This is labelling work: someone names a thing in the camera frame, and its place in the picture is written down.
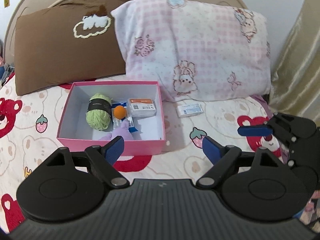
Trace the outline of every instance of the gold curtain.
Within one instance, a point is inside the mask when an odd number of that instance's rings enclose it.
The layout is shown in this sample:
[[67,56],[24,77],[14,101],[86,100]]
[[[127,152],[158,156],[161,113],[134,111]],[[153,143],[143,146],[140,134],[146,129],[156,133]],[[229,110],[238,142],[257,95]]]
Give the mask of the gold curtain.
[[305,0],[271,75],[274,112],[320,126],[320,0]]

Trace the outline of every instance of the brown pillow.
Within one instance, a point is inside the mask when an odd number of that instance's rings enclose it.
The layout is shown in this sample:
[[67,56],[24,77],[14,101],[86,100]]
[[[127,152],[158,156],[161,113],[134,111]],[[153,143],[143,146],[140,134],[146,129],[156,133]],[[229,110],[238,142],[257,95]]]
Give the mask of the brown pillow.
[[16,92],[125,73],[110,12],[129,0],[70,0],[18,18]]

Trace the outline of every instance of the metal screw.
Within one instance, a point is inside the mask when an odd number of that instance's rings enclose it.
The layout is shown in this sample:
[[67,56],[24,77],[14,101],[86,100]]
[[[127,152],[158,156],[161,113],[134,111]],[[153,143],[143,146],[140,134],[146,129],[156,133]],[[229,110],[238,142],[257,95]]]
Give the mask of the metal screw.
[[199,183],[202,186],[211,186],[214,184],[214,179],[209,178],[209,177],[204,177],[204,178],[199,179]]
[[292,167],[293,165],[294,165],[294,160],[289,160],[289,161],[288,161],[288,166],[289,166],[289,167]]
[[127,180],[125,178],[114,178],[111,183],[115,186],[123,186],[127,183]]

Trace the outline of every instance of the yarn label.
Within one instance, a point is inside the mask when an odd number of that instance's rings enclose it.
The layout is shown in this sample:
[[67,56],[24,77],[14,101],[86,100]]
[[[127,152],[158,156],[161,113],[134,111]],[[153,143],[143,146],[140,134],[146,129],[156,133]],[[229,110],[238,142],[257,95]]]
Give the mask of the yarn label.
[[111,105],[108,101],[102,99],[102,98],[95,98],[90,100],[88,105],[88,111],[91,110],[102,110],[106,111],[109,115],[111,114]]

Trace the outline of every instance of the orange label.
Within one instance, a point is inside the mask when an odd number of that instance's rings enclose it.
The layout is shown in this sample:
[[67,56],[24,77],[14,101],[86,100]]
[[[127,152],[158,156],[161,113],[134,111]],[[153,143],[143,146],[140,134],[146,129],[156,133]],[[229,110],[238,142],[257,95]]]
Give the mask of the orange label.
[[145,103],[145,104],[153,104],[151,99],[147,98],[135,98],[135,99],[129,99],[130,103]]

